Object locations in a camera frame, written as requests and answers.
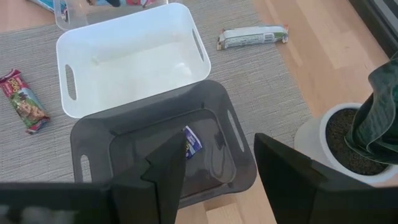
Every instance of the white snack wrapper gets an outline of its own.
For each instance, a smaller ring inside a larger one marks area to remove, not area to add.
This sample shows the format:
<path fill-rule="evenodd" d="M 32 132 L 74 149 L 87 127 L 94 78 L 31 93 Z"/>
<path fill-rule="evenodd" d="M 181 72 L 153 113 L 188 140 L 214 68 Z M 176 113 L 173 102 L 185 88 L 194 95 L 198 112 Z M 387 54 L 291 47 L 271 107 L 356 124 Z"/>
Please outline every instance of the white snack wrapper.
<path fill-rule="evenodd" d="M 218 37 L 217 50 L 254 44 L 268 44 L 289 39 L 289 27 L 257 26 L 223 30 Z"/>

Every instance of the green leaf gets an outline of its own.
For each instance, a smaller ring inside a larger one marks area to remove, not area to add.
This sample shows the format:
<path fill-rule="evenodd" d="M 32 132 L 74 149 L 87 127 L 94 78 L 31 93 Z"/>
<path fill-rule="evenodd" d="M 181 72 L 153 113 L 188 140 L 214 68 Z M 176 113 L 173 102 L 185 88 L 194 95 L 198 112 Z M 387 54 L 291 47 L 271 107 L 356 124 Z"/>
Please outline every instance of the green leaf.
<path fill-rule="evenodd" d="M 398 164 L 398 59 L 369 75 L 373 94 L 355 115 L 345 141 L 376 162 Z"/>

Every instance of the houseplant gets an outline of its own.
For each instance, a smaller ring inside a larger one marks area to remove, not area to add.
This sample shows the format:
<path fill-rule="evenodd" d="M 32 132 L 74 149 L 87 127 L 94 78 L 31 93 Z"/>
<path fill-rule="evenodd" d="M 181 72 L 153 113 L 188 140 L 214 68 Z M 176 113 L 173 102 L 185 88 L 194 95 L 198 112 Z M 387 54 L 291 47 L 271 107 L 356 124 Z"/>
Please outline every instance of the houseplant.
<path fill-rule="evenodd" d="M 376 184 L 398 173 L 398 60 L 369 75 L 371 96 L 337 105 L 304 123 L 296 150 L 360 181 Z"/>

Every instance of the woven rug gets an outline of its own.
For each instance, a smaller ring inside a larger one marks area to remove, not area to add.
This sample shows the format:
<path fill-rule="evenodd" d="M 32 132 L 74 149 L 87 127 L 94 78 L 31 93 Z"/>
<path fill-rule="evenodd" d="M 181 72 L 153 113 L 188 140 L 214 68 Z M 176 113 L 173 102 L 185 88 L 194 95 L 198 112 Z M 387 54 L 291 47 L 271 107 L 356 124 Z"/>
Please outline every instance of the woven rug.
<path fill-rule="evenodd" d="M 210 79 L 223 84 L 252 146 L 254 133 L 293 144 L 311 117 L 274 44 L 216 50 L 222 28 L 260 24 L 251 0 L 183 2 L 191 10 L 210 56 Z M 0 34 L 0 75 L 19 69 L 45 106 L 51 122 L 29 136 L 8 99 L 0 94 L 0 181 L 73 181 L 69 136 L 75 119 L 61 106 L 55 43 L 62 31 L 44 26 Z"/>

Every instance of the flower pot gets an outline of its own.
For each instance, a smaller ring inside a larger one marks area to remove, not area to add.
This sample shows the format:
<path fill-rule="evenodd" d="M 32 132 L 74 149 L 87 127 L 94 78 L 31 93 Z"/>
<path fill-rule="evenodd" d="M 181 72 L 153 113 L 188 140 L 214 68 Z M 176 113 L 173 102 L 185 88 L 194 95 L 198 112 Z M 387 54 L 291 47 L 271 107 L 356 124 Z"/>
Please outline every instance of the flower pot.
<path fill-rule="evenodd" d="M 396 173 L 398 173 L 398 166 L 389 165 L 386 169 L 376 175 L 357 174 L 353 171 L 350 171 L 337 161 L 337 159 L 331 153 L 326 141 L 326 125 L 328 124 L 331 116 L 337 111 L 343 109 L 358 110 L 360 107 L 360 103 L 343 103 L 336 105 L 319 118 L 312 118 L 308 120 L 297 130 L 294 137 L 294 148 L 311 159 L 321 162 L 322 164 L 352 178 L 367 184 L 380 184 L 389 180 Z"/>

